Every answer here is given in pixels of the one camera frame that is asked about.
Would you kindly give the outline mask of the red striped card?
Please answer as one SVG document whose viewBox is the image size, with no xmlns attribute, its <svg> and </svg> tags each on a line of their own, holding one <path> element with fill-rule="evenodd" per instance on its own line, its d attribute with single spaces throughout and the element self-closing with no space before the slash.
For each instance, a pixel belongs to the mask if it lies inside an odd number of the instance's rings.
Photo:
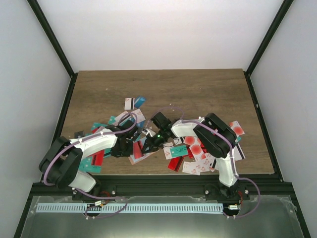
<svg viewBox="0 0 317 238">
<path fill-rule="evenodd" d="M 144 154 L 142 152 L 142 149 L 143 144 L 140 140 L 133 143 L 133 156 L 135 159 L 140 159 L 143 157 Z"/>
</svg>

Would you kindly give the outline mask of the pink leather card holder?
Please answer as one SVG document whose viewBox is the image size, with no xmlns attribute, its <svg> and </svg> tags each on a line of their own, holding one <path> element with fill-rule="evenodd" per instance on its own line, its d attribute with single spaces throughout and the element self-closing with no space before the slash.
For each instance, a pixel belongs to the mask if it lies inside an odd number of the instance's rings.
<svg viewBox="0 0 317 238">
<path fill-rule="evenodd" d="M 151 156 L 152 154 L 156 153 L 156 152 L 152 152 L 152 153 L 142 153 L 142 148 L 143 148 L 143 145 L 145 143 L 145 140 L 146 138 L 143 137 L 141 138 L 140 140 L 136 141 L 133 143 L 133 153 L 132 155 L 130 155 L 128 158 L 129 158 L 129 161 L 132 165 L 144 160 L 145 158 Z"/>
</svg>

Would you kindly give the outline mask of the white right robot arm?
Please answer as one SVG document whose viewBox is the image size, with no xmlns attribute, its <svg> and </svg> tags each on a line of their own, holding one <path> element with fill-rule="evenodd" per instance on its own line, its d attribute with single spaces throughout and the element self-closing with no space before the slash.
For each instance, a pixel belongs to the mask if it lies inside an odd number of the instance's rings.
<svg viewBox="0 0 317 238">
<path fill-rule="evenodd" d="M 202 142 L 207 152 L 215 157 L 221 196 L 230 200 L 237 195 L 239 182 L 233 158 L 237 136 L 216 114 L 209 113 L 200 119 L 171 121 L 163 113 L 158 112 L 151 121 L 159 131 L 156 134 L 147 132 L 142 153 L 157 151 L 170 138 L 196 137 Z"/>
</svg>

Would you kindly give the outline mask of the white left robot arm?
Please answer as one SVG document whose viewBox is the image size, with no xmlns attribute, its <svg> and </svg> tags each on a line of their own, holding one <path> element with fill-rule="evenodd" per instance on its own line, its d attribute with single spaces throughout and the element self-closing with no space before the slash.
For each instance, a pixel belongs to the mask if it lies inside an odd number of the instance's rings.
<svg viewBox="0 0 317 238">
<path fill-rule="evenodd" d="M 81 161 L 105 149 L 113 157 L 129 157 L 133 154 L 132 137 L 137 129 L 135 122 L 127 120 L 123 125 L 109 125 L 82 138 L 59 137 L 39 164 L 43 183 L 57 188 L 72 187 L 83 191 L 90 200 L 98 199 L 101 187 L 92 175 L 79 170 Z"/>
</svg>

